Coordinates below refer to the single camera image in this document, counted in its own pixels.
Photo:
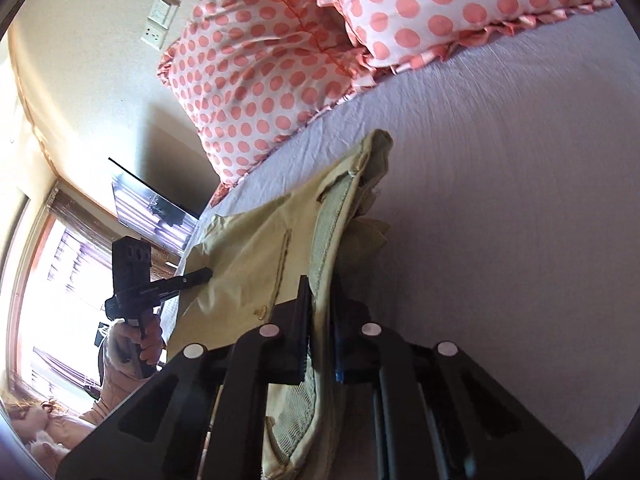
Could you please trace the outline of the person's left hand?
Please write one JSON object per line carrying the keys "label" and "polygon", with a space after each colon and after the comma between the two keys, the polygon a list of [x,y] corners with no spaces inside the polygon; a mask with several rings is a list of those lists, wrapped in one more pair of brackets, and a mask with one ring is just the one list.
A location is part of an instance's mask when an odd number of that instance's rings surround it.
{"label": "person's left hand", "polygon": [[141,379],[137,369],[146,364],[155,372],[163,348],[163,330],[158,315],[151,316],[144,330],[125,321],[116,321],[107,334],[105,359],[122,374]]}

